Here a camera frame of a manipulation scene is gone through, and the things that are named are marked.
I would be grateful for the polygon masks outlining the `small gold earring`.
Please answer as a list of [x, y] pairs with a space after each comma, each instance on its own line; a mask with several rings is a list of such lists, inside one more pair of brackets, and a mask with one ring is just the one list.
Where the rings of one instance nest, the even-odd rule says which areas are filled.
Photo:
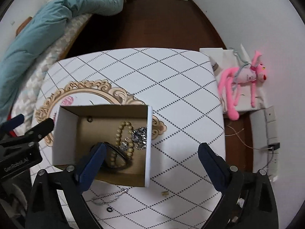
[[168, 191], [162, 191], [161, 194], [162, 194], [163, 196], [166, 196], [166, 195], [169, 194], [169, 192], [168, 192]]

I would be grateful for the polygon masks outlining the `teal quilt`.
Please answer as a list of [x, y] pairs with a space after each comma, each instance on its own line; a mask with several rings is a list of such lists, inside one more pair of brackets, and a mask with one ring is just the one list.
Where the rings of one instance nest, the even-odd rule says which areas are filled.
[[1, 60], [1, 122], [5, 122], [24, 76], [69, 20], [82, 14], [116, 15], [124, 0], [52, 0], [44, 5], [15, 37]]

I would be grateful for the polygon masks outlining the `pink panther plush toy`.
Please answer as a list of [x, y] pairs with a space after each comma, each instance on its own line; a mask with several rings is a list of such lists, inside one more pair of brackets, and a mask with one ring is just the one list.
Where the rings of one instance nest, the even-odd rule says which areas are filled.
[[256, 107], [256, 90], [259, 84], [267, 80], [266, 67], [261, 60], [262, 54], [255, 51], [252, 61], [244, 61], [237, 51], [233, 51], [234, 56], [242, 62], [240, 67], [231, 67], [222, 71], [218, 82], [218, 93], [223, 96], [225, 90], [226, 114], [230, 120], [238, 120], [239, 113], [236, 110], [240, 96], [241, 87], [250, 86], [250, 104]]

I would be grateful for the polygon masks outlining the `white cardboard box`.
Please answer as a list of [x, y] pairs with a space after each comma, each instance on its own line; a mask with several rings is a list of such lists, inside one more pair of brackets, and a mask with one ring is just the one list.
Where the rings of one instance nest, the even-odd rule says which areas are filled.
[[97, 143], [107, 155], [94, 178], [112, 185], [148, 187], [152, 144], [152, 108], [103, 104], [60, 106], [53, 131], [52, 164], [77, 166]]

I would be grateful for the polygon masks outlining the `white power strip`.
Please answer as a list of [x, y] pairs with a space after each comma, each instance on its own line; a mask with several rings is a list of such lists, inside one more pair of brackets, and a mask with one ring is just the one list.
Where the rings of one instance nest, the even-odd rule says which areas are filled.
[[[267, 134], [267, 146], [272, 143], [279, 142], [277, 121], [274, 106], [270, 106], [264, 110], [266, 119], [266, 134]], [[267, 171], [269, 180], [276, 182], [278, 179], [278, 164], [279, 164], [279, 149], [275, 151], [268, 151], [267, 155]]]

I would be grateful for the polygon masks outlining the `black charger plug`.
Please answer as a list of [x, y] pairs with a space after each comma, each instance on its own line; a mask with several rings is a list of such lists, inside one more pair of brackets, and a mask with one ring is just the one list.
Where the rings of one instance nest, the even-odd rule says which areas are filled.
[[272, 144], [269, 144], [268, 145], [268, 150], [269, 151], [275, 151], [275, 150], [278, 150], [280, 148], [280, 142], [277, 142], [277, 143], [272, 143]]

